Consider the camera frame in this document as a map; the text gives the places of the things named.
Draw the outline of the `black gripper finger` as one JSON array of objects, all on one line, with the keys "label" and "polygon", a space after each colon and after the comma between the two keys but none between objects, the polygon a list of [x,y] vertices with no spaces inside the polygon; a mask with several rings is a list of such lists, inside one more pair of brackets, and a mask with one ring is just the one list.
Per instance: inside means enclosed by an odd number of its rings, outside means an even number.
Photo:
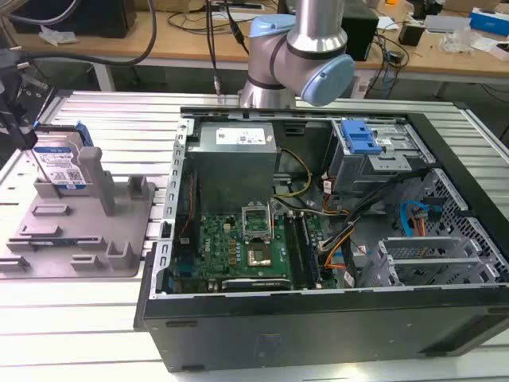
[{"label": "black gripper finger", "polygon": [[1,94],[1,127],[12,136],[19,150],[32,150],[37,143],[37,135],[25,120],[26,109],[6,93]]}]

